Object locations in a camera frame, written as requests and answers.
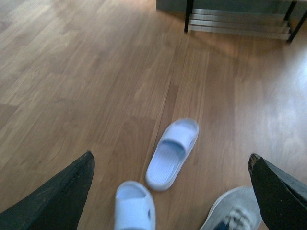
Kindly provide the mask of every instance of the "sneaker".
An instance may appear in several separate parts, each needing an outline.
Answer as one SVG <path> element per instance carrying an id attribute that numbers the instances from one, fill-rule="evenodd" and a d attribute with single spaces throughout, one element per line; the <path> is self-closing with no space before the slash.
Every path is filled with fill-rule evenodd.
<path id="1" fill-rule="evenodd" d="M 200 230 L 214 230 L 223 222 L 229 230 L 256 230 L 262 222 L 253 187 L 238 187 L 213 204 Z"/>

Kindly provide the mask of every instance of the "wooden floor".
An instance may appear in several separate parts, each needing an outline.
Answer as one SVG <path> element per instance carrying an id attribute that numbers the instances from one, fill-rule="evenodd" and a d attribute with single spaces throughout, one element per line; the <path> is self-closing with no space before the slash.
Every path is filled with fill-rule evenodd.
<path id="1" fill-rule="evenodd" d="M 186 35 L 183 19 L 155 0 L 0 2 L 0 212 L 91 150 L 78 229 L 111 230 L 117 187 L 144 184 L 182 117 L 200 135 L 173 186 L 151 191 L 158 230 L 197 230 L 217 197 L 251 185 L 252 152 L 307 184 L 307 30 L 287 45 Z"/>

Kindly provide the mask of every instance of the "leg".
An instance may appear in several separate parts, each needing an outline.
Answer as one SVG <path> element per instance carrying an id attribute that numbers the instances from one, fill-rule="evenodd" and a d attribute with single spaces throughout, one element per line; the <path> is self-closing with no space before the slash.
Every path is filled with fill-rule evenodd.
<path id="1" fill-rule="evenodd" d="M 296 26 L 296 28 L 294 29 L 294 31 L 291 33 L 289 39 L 288 39 L 288 43 L 292 42 L 294 37 L 296 36 L 297 32 L 299 31 L 299 29 L 301 28 L 301 26 L 303 25 L 304 21 L 307 18 L 307 10 L 305 11 L 303 17 L 301 18 L 301 20 L 299 21 L 298 25 Z"/>
<path id="2" fill-rule="evenodd" d="M 291 13 L 292 13 L 292 11 L 293 11 L 294 6 L 296 5 L 296 3 L 297 3 L 297 1 L 292 1 L 292 2 L 291 2 L 291 5 L 290 5 L 290 7 L 288 8 L 287 13 L 286 13 L 286 15 L 285 15 L 285 17 L 284 17 L 284 20 L 285 20 L 285 21 L 289 20 L 289 17 L 290 17 L 290 15 L 291 15 Z"/>
<path id="3" fill-rule="evenodd" d="M 187 8 L 186 8 L 186 20 L 184 24 L 184 32 L 188 32 L 188 25 L 189 25 L 189 20 L 190 20 L 190 14 L 193 11 L 193 3 L 194 0 L 187 0 Z"/>

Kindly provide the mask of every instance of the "metal bar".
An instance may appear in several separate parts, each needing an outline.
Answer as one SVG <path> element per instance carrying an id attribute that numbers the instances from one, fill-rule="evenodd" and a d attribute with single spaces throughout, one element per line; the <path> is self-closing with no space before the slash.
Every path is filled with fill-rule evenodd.
<path id="1" fill-rule="evenodd" d="M 228 17 L 249 17 L 249 18 L 276 18 L 282 20 L 284 14 L 276 13 L 260 13 L 260 12 L 239 12 L 239 11 L 220 11 L 220 10 L 207 10 L 207 9 L 193 9 L 193 14 L 204 14 L 204 15 L 216 15 L 216 16 L 228 16 Z"/>
<path id="2" fill-rule="evenodd" d="M 193 11 L 193 3 L 194 0 L 187 0 L 187 7 L 186 7 L 186 19 L 184 23 L 184 32 L 188 32 L 188 26 L 189 26 L 189 20 L 190 20 L 190 15 Z"/>
<path id="3" fill-rule="evenodd" d="M 190 25 L 189 29 L 194 30 L 194 31 L 233 34 L 233 35 L 257 36 L 257 37 L 266 37 L 266 38 L 274 38 L 274 39 L 281 39 L 281 40 L 287 40 L 289 38 L 289 34 L 278 34 L 278 33 L 268 33 L 268 32 L 257 32 L 257 31 L 242 31 L 242 30 L 216 28 L 216 27 L 208 27 L 208 26 L 197 26 L 197 25 Z"/>
<path id="4" fill-rule="evenodd" d="M 191 14 L 190 19 L 196 20 L 205 20 L 205 21 L 216 21 L 216 22 L 225 22 L 225 23 L 242 23 L 242 24 L 260 24 L 260 25 L 269 25 L 269 26 L 287 26 L 287 22 L 283 21 L 282 18 L 268 20 L 268 18 L 257 17 L 249 18 L 247 16 L 218 16 L 218 15 L 204 15 L 204 14 Z"/>
<path id="5" fill-rule="evenodd" d="M 259 32 L 270 32 L 270 33 L 289 33 L 289 27 L 283 26 L 266 26 L 257 24 L 237 24 L 237 23 L 224 23 L 214 21 L 203 21 L 203 20 L 190 20 L 190 25 L 202 25 L 210 27 L 220 27 L 227 29 L 238 29 L 247 31 L 259 31 Z"/>
<path id="6" fill-rule="evenodd" d="M 294 31 L 291 33 L 289 39 L 287 40 L 288 43 L 292 42 L 294 37 L 296 36 L 297 32 L 299 31 L 299 29 L 301 28 L 301 26 L 303 25 L 304 21 L 307 18 L 307 10 L 305 11 L 303 17 L 301 18 L 301 20 L 299 21 L 299 23 L 297 24 L 296 28 L 294 29 Z"/>
<path id="7" fill-rule="evenodd" d="M 288 8 L 288 10 L 287 10 L 287 13 L 286 13 L 286 15 L 285 15 L 285 17 L 284 17 L 284 20 L 285 20 L 285 21 L 288 21 L 288 20 L 289 20 L 290 15 L 291 15 L 291 13 L 292 13 L 292 11 L 293 11 L 293 9 L 294 9 L 294 6 L 295 6 L 296 4 L 297 4 L 297 1 L 292 1 L 292 2 L 291 2 L 290 6 L 289 6 L 289 8 Z"/>

